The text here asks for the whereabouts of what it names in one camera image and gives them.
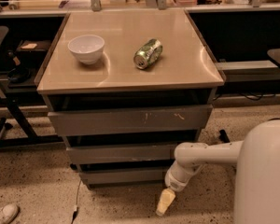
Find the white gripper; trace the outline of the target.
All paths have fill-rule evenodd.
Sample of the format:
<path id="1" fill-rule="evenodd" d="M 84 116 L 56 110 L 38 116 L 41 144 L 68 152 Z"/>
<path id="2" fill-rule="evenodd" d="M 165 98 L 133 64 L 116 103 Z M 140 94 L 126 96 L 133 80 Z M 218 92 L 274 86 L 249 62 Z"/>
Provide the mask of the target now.
<path id="1" fill-rule="evenodd" d="M 202 165 L 184 167 L 177 161 L 168 169 L 164 182 L 168 189 L 161 192 L 156 214 L 162 217 L 175 199 L 175 192 L 182 191 L 188 182 L 203 169 Z"/>

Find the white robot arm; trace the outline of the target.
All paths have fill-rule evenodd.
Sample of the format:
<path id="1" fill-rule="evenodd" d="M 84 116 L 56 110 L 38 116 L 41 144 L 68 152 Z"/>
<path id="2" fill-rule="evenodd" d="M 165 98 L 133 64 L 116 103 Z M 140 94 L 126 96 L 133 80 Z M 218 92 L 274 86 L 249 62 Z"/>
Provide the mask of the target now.
<path id="1" fill-rule="evenodd" d="M 157 215 L 164 215 L 175 195 L 206 164 L 236 166 L 234 224 L 280 224 L 280 119 L 261 123 L 242 141 L 179 144 L 165 176 Z"/>

